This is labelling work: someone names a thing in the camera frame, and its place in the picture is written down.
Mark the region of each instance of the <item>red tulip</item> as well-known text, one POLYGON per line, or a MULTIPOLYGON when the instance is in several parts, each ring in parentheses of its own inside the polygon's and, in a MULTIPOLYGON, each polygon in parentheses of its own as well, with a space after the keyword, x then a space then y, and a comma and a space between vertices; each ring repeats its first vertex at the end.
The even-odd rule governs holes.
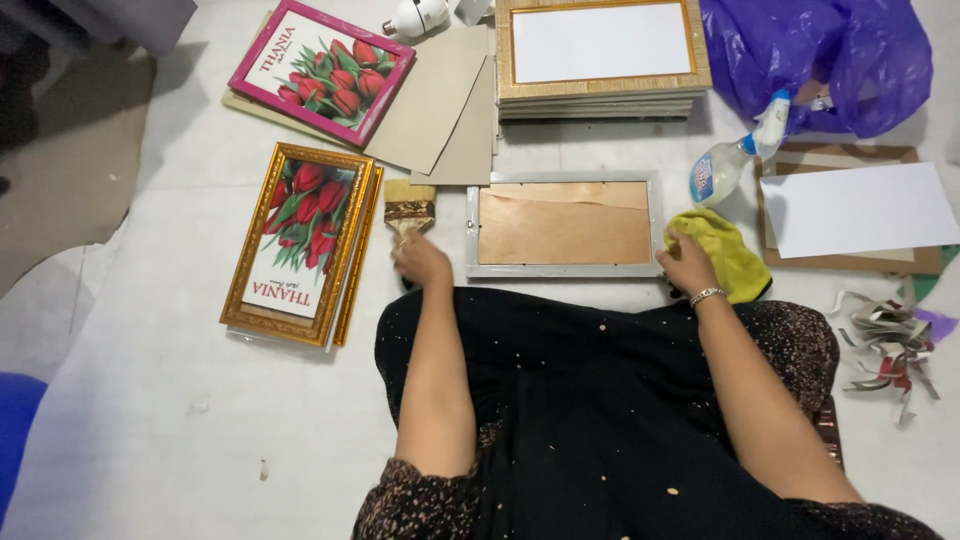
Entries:
POLYGON ((349 52, 347 52, 347 47, 345 47, 344 44, 341 43, 339 39, 334 39, 333 41, 330 42, 330 55, 333 56, 334 69, 341 69, 340 55, 347 55, 353 58, 353 56, 349 52))
POLYGON ((334 69, 330 72, 330 82, 343 90, 353 90, 356 79, 343 69, 334 69))
POLYGON ((276 189, 274 189, 274 200, 270 203, 270 209, 276 209, 287 202, 287 199, 290 198, 290 194, 287 193, 287 183, 280 180, 276 181, 276 189))
POLYGON ((317 191, 307 193, 300 199, 300 204, 297 206, 297 221, 304 225, 310 223, 313 214, 317 213, 319 207, 320 193, 317 191))
POLYGON ((280 229, 283 229, 288 225, 293 225, 294 222, 297 221, 297 216, 292 215, 287 219, 283 220, 283 222, 275 224, 274 222, 276 221, 276 217, 279 215, 280 215, 280 210, 277 210, 274 212, 274 215, 267 218, 267 222, 263 224, 264 234, 276 234, 280 231, 280 229))
POLYGON ((349 90, 337 90, 333 92, 333 105, 337 106, 344 116, 350 117, 357 113, 360 107, 360 98, 349 90))
POLYGON ((280 88, 277 88, 276 95, 280 96, 280 99, 283 101, 303 105, 303 100, 300 99, 300 95, 288 88, 287 85, 281 85, 280 88))
POLYGON ((360 70, 360 95, 364 99, 370 101, 376 97, 376 94, 380 93, 380 88, 383 87, 383 84, 386 80, 383 78, 383 75, 380 75, 372 69, 361 69, 360 70))
POLYGON ((355 39, 353 41, 353 59, 360 65, 376 65, 380 60, 368 43, 355 39))
POLYGON ((320 206, 322 213, 331 213, 340 206, 347 195, 347 187, 339 182, 327 182, 320 188, 320 206))
POLYGON ((317 163, 304 163, 294 175, 294 193, 303 193, 322 184, 329 176, 326 167, 317 163))
MULTIPOLYGON (((334 246, 337 245, 336 238, 327 238, 324 236, 324 233, 333 233, 333 223, 330 221, 330 218, 325 217, 320 225, 313 230, 313 233, 310 235, 310 247, 308 248, 306 254, 306 267, 315 268, 317 266, 317 260, 325 253, 330 253, 333 251, 334 246)), ((333 257, 326 258, 326 264, 324 264, 324 273, 326 269, 329 268, 330 260, 333 257)))
POLYGON ((303 79, 297 83, 297 94, 300 95, 300 99, 304 102, 310 99, 310 92, 313 90, 317 90, 317 92, 313 94, 313 101, 320 101, 321 98, 326 97, 326 87, 316 79, 303 79))

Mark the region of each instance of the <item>paintbrush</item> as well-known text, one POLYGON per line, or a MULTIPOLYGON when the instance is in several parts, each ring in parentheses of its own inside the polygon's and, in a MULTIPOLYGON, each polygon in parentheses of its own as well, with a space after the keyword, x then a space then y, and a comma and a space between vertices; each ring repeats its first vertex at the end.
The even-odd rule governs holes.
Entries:
MULTIPOLYGON (((383 183, 383 222, 401 237, 421 232, 433 223, 436 198, 437 188, 433 185, 410 185, 407 178, 388 180, 383 183)), ((414 288, 410 280, 402 276, 401 280, 408 291, 414 288)))

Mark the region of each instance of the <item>microfiber cloth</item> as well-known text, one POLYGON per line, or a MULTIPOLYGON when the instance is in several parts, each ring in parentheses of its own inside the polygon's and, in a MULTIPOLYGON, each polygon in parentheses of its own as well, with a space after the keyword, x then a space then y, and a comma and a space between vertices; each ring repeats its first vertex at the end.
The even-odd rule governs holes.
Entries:
MULTIPOLYGON (((667 228, 686 234, 703 246, 731 304, 756 300, 773 282, 763 260, 743 245, 740 230, 715 211, 697 209, 679 213, 667 228)), ((663 237, 669 251, 675 242, 666 233, 663 237)))

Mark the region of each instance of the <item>pink picture frame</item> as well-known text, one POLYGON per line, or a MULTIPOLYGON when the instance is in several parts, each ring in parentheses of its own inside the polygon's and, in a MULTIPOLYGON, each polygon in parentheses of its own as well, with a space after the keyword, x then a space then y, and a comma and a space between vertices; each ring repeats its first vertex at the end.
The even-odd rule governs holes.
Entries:
POLYGON ((296 0, 280 0, 228 86, 363 148, 416 54, 296 0))

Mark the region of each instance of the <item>bottle label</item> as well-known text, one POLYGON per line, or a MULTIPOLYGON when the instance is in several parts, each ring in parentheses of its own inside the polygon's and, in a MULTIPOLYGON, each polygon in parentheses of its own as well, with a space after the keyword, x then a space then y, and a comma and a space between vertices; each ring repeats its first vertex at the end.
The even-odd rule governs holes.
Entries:
POLYGON ((690 171, 690 196, 694 203, 702 203, 713 194, 713 165, 710 152, 703 154, 693 163, 690 171))

